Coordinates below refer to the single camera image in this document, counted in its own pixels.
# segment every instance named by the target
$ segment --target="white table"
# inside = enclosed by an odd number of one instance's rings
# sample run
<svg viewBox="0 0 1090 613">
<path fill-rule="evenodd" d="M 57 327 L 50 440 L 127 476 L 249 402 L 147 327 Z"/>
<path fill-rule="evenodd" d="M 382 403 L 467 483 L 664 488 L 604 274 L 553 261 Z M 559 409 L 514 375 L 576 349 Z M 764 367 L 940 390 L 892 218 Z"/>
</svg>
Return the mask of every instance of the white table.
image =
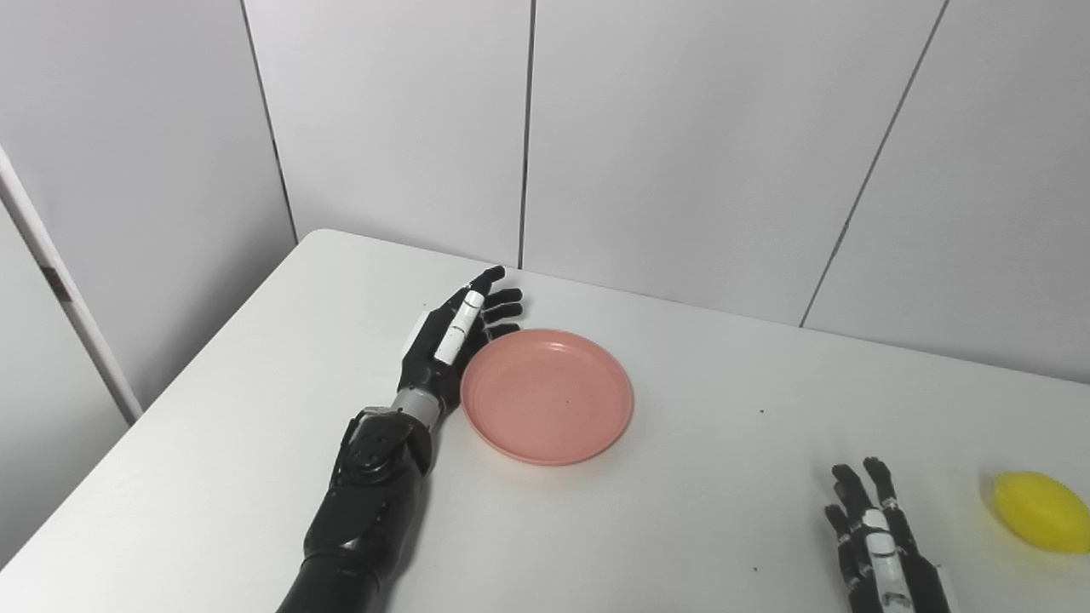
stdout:
<svg viewBox="0 0 1090 613">
<path fill-rule="evenodd" d="M 483 267 L 312 233 L 0 573 L 0 611 L 270 612 L 348 419 L 392 398 L 421 309 Z M 966 611 L 1090 609 L 982 478 L 1090 496 L 1090 387 L 516 273 L 530 327 L 597 341 L 637 405 L 604 455 L 499 455 L 456 412 L 390 612 L 843 611 L 828 468 L 887 460 Z"/>
</svg>

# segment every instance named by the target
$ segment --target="robotic arm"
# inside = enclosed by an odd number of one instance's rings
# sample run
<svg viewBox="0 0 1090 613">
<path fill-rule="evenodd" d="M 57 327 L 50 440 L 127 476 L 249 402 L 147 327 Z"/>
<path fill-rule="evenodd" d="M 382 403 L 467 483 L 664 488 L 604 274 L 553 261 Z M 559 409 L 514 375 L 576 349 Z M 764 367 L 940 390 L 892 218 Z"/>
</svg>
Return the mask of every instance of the robotic arm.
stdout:
<svg viewBox="0 0 1090 613">
<path fill-rule="evenodd" d="M 852 613 L 957 613 L 947 598 L 940 568 L 920 555 L 882 460 L 863 460 L 877 490 L 881 508 L 871 504 L 851 467 L 833 467 L 837 497 L 825 507 L 837 536 L 840 574 Z"/>
<path fill-rule="evenodd" d="M 401 361 L 391 406 L 349 422 L 303 565 L 277 613 L 366 613 L 391 578 L 435 464 L 436 423 L 458 406 L 470 359 L 519 329 L 499 322 L 522 313 L 521 290 L 489 295 L 504 275 L 502 266 L 485 271 L 428 313 Z"/>
</svg>

